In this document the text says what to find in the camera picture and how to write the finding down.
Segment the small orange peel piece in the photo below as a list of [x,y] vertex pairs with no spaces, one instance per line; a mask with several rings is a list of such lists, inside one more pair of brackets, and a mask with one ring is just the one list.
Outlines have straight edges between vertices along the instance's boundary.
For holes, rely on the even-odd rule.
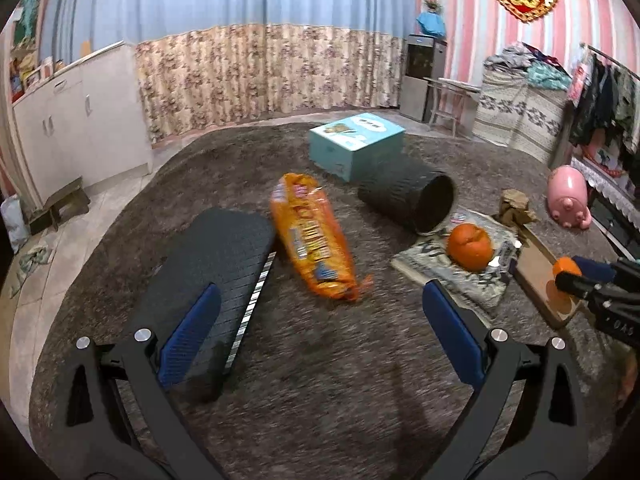
[[563,272],[582,276],[582,270],[580,270],[576,261],[567,256],[557,258],[552,266],[552,274],[554,278]]

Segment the whole orange fruit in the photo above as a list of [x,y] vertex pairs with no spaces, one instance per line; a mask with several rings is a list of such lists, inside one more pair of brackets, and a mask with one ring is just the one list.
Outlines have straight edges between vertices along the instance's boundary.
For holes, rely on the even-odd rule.
[[494,246],[484,229],[473,223],[462,223],[449,233],[446,252],[462,269],[482,272],[494,256]]

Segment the brown paper ball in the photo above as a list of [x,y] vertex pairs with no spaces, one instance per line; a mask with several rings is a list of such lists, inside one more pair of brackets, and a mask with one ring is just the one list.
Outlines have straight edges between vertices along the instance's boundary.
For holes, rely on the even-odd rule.
[[520,228],[536,222],[536,212],[529,206],[529,198],[515,188],[507,188],[500,195],[500,204],[495,218],[509,228]]

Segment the orange snack bag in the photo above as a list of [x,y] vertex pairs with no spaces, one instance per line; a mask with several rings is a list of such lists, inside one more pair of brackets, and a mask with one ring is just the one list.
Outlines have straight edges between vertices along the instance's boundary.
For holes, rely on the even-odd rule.
[[358,300],[372,281],[359,281],[346,236],[326,192],[309,174],[289,172],[270,195],[277,234],[307,287],[316,295]]

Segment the tan phone case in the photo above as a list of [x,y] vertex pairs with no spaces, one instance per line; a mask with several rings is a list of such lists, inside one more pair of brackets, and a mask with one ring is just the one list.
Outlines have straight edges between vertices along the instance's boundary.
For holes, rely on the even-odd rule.
[[582,303],[555,286],[555,255],[527,227],[518,232],[522,247],[515,266],[514,278],[546,322],[555,330],[565,326]]

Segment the low lace covered bench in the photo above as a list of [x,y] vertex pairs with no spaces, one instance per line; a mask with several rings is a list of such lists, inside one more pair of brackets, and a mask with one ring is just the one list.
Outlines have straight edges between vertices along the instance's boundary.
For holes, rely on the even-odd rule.
[[629,196],[589,160],[573,156],[570,166],[587,182],[588,207],[598,229],[616,252],[639,260],[639,211]]

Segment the pink pig mug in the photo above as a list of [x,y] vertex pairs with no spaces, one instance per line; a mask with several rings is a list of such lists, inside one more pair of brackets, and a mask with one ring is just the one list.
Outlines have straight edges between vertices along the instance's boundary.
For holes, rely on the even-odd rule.
[[580,171],[570,165],[552,171],[548,177],[547,208],[551,218],[564,229],[589,229],[592,217],[587,182]]

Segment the brown shaggy carpet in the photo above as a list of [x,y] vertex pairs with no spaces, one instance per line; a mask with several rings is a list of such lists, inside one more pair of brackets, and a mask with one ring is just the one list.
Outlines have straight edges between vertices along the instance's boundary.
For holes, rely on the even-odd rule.
[[470,389],[458,381],[394,255],[414,235],[314,166],[304,125],[219,130],[169,159],[124,208],[70,285],[30,396],[37,453],[73,456],[55,428],[56,386],[77,338],[112,344],[172,238],[218,206],[266,214],[284,174],[328,194],[360,278],[356,302],[313,294],[285,256],[274,263],[232,375],[214,402],[178,405],[235,479],[408,479],[434,456]]

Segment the black cylindrical bin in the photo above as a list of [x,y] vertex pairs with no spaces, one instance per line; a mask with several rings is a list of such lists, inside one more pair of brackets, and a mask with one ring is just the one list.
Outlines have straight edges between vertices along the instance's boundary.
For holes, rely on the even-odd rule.
[[454,206],[456,185],[420,159],[397,155],[378,162],[358,183],[358,197],[416,234],[434,231]]

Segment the clothes rack with garments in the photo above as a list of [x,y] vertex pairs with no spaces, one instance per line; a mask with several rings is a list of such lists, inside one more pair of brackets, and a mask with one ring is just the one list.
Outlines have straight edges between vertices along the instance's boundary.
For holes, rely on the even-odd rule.
[[639,75],[584,42],[548,166],[566,164],[574,151],[614,179],[639,183]]

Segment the small wooden stool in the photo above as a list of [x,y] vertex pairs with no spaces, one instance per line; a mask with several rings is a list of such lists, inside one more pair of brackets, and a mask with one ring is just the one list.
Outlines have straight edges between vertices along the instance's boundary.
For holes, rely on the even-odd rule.
[[53,193],[41,209],[34,211],[27,220],[29,233],[36,235],[47,228],[58,232],[63,223],[62,210],[70,208],[73,214],[88,214],[90,198],[78,177]]

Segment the patterned covered storage box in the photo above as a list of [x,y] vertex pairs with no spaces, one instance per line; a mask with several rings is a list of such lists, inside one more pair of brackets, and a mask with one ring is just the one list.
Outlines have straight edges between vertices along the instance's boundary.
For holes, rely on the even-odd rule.
[[485,68],[472,133],[549,165],[562,129],[565,90],[533,86],[520,70]]

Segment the teal cardboard box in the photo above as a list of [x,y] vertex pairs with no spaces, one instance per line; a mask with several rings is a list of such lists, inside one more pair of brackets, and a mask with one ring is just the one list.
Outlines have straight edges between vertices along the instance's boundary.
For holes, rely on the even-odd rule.
[[374,166],[402,151],[405,128],[361,113],[309,130],[309,157],[345,182],[359,182]]

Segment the small metal side table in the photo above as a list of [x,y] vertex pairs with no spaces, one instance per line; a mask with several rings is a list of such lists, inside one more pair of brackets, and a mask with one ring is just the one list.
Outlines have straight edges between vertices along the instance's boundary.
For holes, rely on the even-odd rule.
[[455,138],[462,131],[462,118],[469,101],[480,95],[480,87],[468,82],[440,77],[425,78],[427,90],[431,92],[432,104],[427,107],[428,125],[450,127]]

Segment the pile of folded clothes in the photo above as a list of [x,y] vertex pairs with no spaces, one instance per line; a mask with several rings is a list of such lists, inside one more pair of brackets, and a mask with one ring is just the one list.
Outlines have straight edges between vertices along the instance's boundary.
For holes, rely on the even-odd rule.
[[519,41],[504,47],[499,54],[488,56],[484,67],[525,77],[530,86],[546,90],[566,91],[572,82],[556,58]]

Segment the white cabinet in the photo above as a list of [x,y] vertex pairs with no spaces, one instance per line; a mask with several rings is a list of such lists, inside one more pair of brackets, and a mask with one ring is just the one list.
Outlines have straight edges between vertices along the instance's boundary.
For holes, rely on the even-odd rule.
[[111,44],[62,68],[19,99],[13,113],[41,203],[76,179],[91,188],[152,169],[132,44]]

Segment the water dispenser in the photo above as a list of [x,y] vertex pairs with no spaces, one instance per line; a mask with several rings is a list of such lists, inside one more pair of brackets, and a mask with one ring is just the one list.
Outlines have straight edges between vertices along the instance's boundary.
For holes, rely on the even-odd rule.
[[409,35],[400,82],[399,111],[417,122],[431,119],[435,84],[444,76],[447,41],[427,35]]

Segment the blue bag with plant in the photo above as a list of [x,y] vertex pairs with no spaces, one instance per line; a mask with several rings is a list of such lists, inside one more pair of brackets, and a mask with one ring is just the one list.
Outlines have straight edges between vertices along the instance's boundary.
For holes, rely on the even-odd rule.
[[446,37],[446,25],[442,18],[442,5],[437,0],[424,0],[424,10],[416,18],[423,35]]

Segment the blue floral curtain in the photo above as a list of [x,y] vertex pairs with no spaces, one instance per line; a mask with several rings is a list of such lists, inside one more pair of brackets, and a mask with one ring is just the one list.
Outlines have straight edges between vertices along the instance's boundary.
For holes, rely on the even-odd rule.
[[416,0],[46,0],[39,50],[134,46],[152,142],[269,114],[394,107]]

